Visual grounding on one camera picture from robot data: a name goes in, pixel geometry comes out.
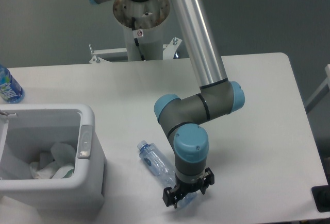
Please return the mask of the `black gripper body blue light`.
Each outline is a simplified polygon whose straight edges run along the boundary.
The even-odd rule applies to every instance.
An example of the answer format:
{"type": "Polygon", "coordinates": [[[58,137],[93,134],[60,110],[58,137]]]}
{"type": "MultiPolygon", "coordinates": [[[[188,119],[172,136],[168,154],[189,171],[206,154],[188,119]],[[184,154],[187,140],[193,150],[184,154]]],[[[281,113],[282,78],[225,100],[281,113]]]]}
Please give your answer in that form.
{"type": "Polygon", "coordinates": [[[201,178],[198,178],[197,181],[194,183],[186,183],[176,177],[176,192],[175,196],[176,198],[184,198],[188,193],[194,193],[197,191],[201,191],[201,193],[204,195],[205,194],[205,189],[204,189],[204,180],[201,178]]]}

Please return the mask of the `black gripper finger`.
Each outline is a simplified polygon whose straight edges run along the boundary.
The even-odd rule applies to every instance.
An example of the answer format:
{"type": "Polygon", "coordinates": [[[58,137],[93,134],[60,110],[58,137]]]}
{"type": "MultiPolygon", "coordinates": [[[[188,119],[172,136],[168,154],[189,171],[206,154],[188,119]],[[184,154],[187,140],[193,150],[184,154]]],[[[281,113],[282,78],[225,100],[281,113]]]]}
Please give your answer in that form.
{"type": "Polygon", "coordinates": [[[205,169],[205,173],[202,179],[199,179],[199,190],[204,195],[209,186],[215,183],[215,176],[212,170],[208,167],[205,169]]]}
{"type": "Polygon", "coordinates": [[[178,203],[183,200],[184,194],[179,187],[166,187],[163,189],[162,199],[166,207],[174,206],[178,208],[178,203]]]}

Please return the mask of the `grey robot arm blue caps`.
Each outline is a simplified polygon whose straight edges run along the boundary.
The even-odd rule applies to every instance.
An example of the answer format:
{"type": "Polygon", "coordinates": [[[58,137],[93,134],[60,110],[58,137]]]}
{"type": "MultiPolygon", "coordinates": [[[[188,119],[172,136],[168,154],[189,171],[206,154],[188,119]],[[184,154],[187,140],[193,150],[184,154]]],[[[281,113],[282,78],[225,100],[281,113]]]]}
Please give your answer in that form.
{"type": "Polygon", "coordinates": [[[166,206],[177,206],[187,194],[204,193],[214,184],[214,174],[206,167],[208,135],[201,125],[242,108],[244,92],[227,77],[202,0],[89,0],[108,1],[113,1],[113,15],[123,27],[130,61],[163,59],[161,27],[171,10],[177,15],[200,87],[185,99],[167,94],[154,105],[175,156],[175,185],[166,187],[162,198],[166,206]]]}

